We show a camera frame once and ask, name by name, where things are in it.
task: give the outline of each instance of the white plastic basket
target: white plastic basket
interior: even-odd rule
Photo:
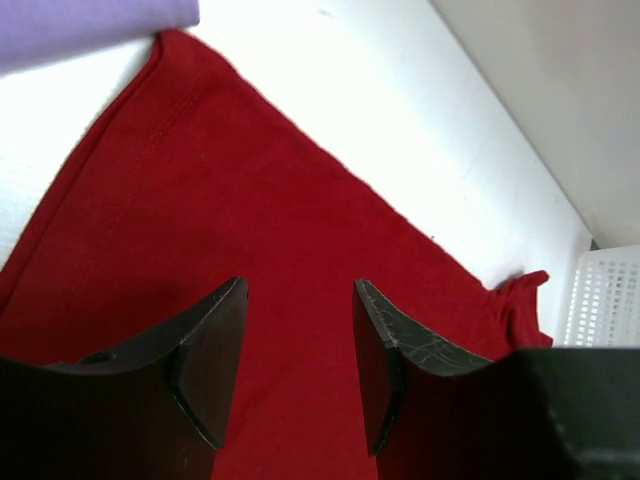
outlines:
[[[640,245],[586,253],[576,271],[565,345],[640,345]]]

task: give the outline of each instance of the white tabletop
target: white tabletop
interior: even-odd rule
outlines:
[[[194,35],[485,286],[547,270],[557,335],[591,235],[428,2],[201,3]],[[0,78],[0,262],[151,42]]]

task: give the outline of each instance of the red towel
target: red towel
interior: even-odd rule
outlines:
[[[546,274],[485,290],[218,54],[162,33],[2,271],[0,352],[76,361],[231,276],[246,277],[251,296],[221,480],[375,478],[351,331],[356,278],[486,357],[549,344],[535,314]]]

